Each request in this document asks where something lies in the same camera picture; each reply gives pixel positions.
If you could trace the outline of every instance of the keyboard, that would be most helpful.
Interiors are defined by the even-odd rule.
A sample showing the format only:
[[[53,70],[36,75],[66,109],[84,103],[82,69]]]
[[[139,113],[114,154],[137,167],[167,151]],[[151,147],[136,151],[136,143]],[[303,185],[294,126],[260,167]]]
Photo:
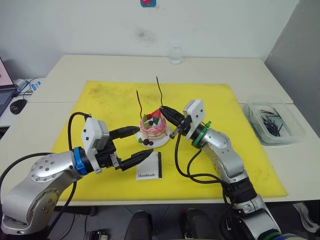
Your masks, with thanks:
[[[11,96],[12,92],[0,92],[0,105],[3,105],[7,102],[8,98]]]

